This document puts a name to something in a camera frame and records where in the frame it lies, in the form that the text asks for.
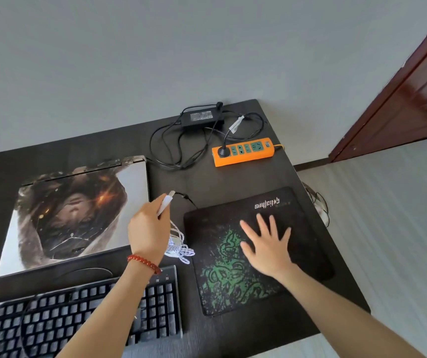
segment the red wooden door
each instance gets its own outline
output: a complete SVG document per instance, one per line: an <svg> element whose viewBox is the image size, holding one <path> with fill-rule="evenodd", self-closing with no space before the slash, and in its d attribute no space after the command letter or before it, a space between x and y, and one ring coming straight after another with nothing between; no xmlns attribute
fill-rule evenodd
<svg viewBox="0 0 427 358"><path fill-rule="evenodd" d="M382 91L383 95L378 95L331 152L331 161L427 138L427 38L408 63L404 67L410 70L401 70L395 75Z"/></svg>

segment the black mechanical keyboard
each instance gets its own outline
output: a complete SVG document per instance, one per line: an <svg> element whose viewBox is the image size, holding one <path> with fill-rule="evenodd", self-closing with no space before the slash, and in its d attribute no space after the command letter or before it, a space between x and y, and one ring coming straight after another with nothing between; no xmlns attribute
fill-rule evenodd
<svg viewBox="0 0 427 358"><path fill-rule="evenodd" d="M0 303L0 358L54 357L119 278ZM175 266L145 288L126 346L182 337Z"/></svg>

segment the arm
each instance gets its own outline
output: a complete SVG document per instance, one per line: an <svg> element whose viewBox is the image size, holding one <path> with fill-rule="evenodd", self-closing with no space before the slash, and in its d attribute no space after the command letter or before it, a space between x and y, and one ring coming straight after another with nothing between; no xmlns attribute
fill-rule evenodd
<svg viewBox="0 0 427 358"><path fill-rule="evenodd" d="M132 253L156 265L161 262L167 248L171 228L169 207L157 218L157 210L164 197L165 194L142 206L128 226ZM121 357L139 301L152 274L150 267L131 260L114 288L58 358Z"/></svg>
<svg viewBox="0 0 427 358"><path fill-rule="evenodd" d="M395 332L357 305L312 279L290 260L287 251L291 228L278 238L270 216L270 231L257 215L261 237L244 221L240 225L252 240L255 253L242 241L242 250L259 272L278 280L296 298L341 358L425 358Z"/></svg>

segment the bracelet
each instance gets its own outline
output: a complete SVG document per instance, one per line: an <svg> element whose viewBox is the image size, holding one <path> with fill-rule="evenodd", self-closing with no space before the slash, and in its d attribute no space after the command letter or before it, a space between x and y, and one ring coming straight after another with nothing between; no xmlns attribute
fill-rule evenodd
<svg viewBox="0 0 427 358"><path fill-rule="evenodd" d="M154 264L153 262L151 262L151 261L149 261L149 260L147 260L147 259L145 259L139 255L129 255L127 257L127 262L129 262L131 260L137 260L140 263L143 263L143 264L149 266L152 270L154 270L154 274L156 274L156 275L159 275L160 273L162 273L162 270L159 269L159 267L156 264Z"/></svg>

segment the black desk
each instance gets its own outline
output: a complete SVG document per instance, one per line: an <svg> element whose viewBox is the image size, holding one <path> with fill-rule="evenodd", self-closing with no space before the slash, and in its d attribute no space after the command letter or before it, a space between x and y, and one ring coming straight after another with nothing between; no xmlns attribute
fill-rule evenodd
<svg viewBox="0 0 427 358"><path fill-rule="evenodd" d="M239 113L257 112L264 116L257 100L231 104L226 108ZM71 171L79 166L95 165L103 160L134 155L148 156L150 134L158 126L172 120L173 118L166 118L1 152L0 254L22 181L42 173ZM254 122L244 121L238 134L248 135L255 128L257 125ZM270 137L274 143L279 143L269 124L258 136L264 137ZM192 152L199 150L203 144L202 134L187 136L182 140L185 150ZM212 146L220 144L220 139L214 136ZM277 151L272 158L221 168L214 166L209 151L208 155L187 170L172 172L149 165L148 174L151 196L156 197L174 189L187 193L198 207L216 205L291 186L318 235L321 246L334 265L336 275L325 285L369 311L364 297L284 151ZM183 230L183 215L191 209L193 207L187 200L174 200L171 219L181 230ZM126 248L38 271L0 278L0 300L106 277L102 273L94 275L92 272L84 271L70 274L64 281L52 282L63 273L82 267L102 266L120 275L126 265L125 258L128 254L129 248ZM140 345L133 349L136 357L247 357L318 333L306 312L289 294L276 295L218 317L205 317L202 314L192 264L184 265L178 259L165 257L161 266L172 264L178 268L183 339L160 342L156 345Z"/></svg>

